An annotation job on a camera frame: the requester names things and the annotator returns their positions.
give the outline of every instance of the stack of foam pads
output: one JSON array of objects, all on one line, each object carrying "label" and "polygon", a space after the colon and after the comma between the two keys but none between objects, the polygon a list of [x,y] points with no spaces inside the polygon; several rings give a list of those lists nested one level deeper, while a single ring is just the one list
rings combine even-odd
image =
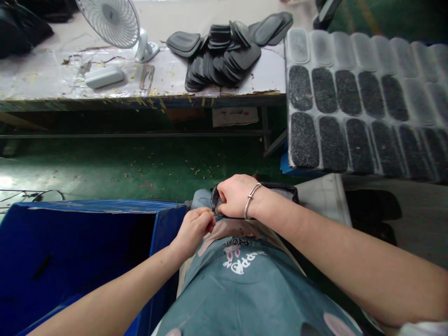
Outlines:
[{"label": "stack of foam pads", "polygon": [[260,47],[280,43],[292,24],[292,15],[282,12],[250,26],[239,21],[212,25],[206,37],[176,32],[167,39],[167,46],[189,59],[187,91],[201,91],[209,84],[233,88],[261,56]]},{"label": "stack of foam pads", "polygon": [[448,182],[448,46],[301,28],[285,39],[289,166]]}]

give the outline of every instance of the fan base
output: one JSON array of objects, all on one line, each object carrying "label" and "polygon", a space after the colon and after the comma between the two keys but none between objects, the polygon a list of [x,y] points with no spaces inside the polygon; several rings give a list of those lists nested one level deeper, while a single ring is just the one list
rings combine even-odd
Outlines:
[{"label": "fan base", "polygon": [[[133,49],[135,49],[135,52],[137,54],[138,45],[135,46]],[[139,58],[138,56],[135,57],[135,60],[140,63],[145,63],[153,59],[154,56],[157,55],[157,53],[160,51],[159,46],[154,42],[148,42],[146,45],[145,52],[143,53],[142,57]]]}]

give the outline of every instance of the white sleeve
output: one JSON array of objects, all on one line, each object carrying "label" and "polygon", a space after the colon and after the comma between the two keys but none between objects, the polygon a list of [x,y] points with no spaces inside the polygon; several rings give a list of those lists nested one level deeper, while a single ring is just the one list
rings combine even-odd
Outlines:
[{"label": "white sleeve", "polygon": [[398,336],[447,336],[448,321],[406,323],[398,332]]}]

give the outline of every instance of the silver bangle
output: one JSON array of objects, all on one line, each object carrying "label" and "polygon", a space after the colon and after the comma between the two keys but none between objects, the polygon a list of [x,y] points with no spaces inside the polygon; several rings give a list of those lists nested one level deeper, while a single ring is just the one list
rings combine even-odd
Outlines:
[{"label": "silver bangle", "polygon": [[246,207],[244,209],[244,219],[249,219],[247,218],[247,209],[249,208],[249,202],[251,201],[251,199],[253,198],[253,194],[255,193],[255,190],[257,190],[259,187],[261,187],[261,183],[257,183],[255,185],[255,187],[253,187],[252,191],[250,192],[249,195],[247,195],[247,197],[249,197],[249,199],[247,200],[247,204]]}]

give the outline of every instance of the electric fan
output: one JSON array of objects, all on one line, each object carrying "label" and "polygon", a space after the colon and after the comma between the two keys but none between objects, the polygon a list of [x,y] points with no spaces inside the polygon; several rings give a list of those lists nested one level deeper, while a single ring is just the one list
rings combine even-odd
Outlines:
[{"label": "electric fan", "polygon": [[148,33],[140,27],[132,0],[76,0],[87,22],[107,43],[135,52],[135,60],[149,61],[160,50],[148,42]]}]

